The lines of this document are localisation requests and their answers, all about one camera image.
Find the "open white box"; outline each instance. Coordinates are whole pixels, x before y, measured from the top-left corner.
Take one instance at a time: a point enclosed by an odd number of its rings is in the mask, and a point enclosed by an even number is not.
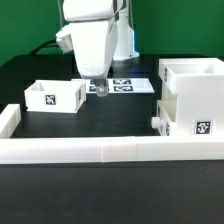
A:
[[[24,91],[28,111],[77,113],[86,100],[85,81],[36,80]]]
[[[163,136],[224,134],[224,62],[160,59],[162,99],[152,126]]]

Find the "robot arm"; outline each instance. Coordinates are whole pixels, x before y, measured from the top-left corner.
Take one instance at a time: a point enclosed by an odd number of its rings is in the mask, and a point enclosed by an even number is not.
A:
[[[93,79],[98,96],[108,94],[107,74],[118,43],[118,12],[126,0],[64,0],[69,25],[57,33],[64,53],[74,50],[79,73]]]

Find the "green background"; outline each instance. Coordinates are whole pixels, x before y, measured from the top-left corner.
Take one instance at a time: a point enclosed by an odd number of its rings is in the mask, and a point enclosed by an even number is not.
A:
[[[140,53],[224,56],[224,0],[133,0],[133,16]],[[0,65],[58,30],[57,0],[1,0]]]

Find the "black cable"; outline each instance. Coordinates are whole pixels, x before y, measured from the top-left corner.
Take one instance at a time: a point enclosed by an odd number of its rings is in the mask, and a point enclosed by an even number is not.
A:
[[[50,44],[54,44],[56,43],[56,40],[49,40],[43,44],[41,44],[39,47],[35,48],[34,50],[32,50],[29,55],[36,55],[38,51],[40,51],[42,48],[48,48],[48,47],[58,47],[58,45],[53,45],[53,46],[48,46]]]

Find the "black table surface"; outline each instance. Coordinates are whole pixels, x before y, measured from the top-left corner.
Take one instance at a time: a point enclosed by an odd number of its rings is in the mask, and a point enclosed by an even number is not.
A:
[[[157,67],[157,56],[144,55],[114,69],[115,78],[149,78],[153,95],[88,95],[75,115],[40,114],[25,111],[24,89],[36,79],[78,78],[74,59],[17,56],[0,68],[0,110],[23,105],[13,138],[155,135],[149,121],[160,97]],[[220,224],[223,211],[221,160],[0,166],[4,224]]]

